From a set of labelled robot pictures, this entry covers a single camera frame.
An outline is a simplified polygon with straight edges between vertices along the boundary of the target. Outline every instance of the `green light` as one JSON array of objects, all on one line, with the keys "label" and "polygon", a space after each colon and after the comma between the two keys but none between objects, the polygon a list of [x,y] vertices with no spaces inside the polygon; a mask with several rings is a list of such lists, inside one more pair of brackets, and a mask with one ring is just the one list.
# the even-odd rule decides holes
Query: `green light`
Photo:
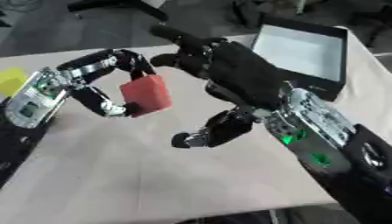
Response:
[{"label": "green light", "polygon": [[297,132],[297,134],[289,135],[289,136],[281,136],[281,140],[284,144],[290,144],[292,141],[301,140],[306,136],[306,131],[301,129]]},{"label": "green light", "polygon": [[318,165],[327,166],[331,163],[331,159],[326,154],[313,152],[311,159]]},{"label": "green light", "polygon": [[282,142],[284,144],[289,144],[294,140],[294,136],[282,136]]}]

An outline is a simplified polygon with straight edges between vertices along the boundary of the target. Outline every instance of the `red block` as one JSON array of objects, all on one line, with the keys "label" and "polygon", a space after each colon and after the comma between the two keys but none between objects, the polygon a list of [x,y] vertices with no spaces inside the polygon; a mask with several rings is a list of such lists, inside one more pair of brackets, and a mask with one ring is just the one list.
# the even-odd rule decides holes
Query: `red block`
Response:
[{"label": "red block", "polygon": [[151,74],[130,81],[121,85],[120,89],[126,102],[136,102],[142,107],[142,111],[133,114],[133,117],[143,116],[172,105],[164,79],[159,75]]}]

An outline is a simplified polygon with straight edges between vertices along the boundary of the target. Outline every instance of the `open box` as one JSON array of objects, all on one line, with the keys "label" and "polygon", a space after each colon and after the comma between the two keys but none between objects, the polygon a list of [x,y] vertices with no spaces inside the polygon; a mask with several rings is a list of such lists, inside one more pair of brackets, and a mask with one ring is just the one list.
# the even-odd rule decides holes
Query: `open box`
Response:
[{"label": "open box", "polygon": [[265,16],[252,49],[324,100],[334,101],[346,84],[345,29]]}]

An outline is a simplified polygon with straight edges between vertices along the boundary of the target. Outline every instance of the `white table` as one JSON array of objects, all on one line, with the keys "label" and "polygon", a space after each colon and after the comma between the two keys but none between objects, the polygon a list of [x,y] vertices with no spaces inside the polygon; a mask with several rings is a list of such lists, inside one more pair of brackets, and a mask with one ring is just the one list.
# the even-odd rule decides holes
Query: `white table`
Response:
[{"label": "white table", "polygon": [[[235,39],[249,43],[252,36]],[[133,50],[150,57],[174,52],[175,46]],[[23,66],[32,72],[91,52],[3,58],[0,69]],[[0,192],[0,223],[170,223],[333,202],[261,125],[213,150],[172,148],[173,134],[194,130],[232,106],[205,94],[202,80],[171,68],[158,71],[173,100],[172,108],[159,113],[133,120],[103,119],[70,99]],[[391,143],[392,76],[352,34],[347,72],[346,87],[334,104]],[[127,76],[115,72],[97,86],[120,100],[118,84]]]}]

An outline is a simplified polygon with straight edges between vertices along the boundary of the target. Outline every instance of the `yellow block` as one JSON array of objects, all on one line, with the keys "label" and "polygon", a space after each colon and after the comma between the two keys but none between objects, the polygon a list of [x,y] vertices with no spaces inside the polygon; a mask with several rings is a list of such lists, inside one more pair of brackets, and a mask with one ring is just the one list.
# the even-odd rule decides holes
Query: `yellow block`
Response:
[{"label": "yellow block", "polygon": [[25,73],[19,67],[10,67],[0,71],[0,93],[12,96],[27,81]]}]

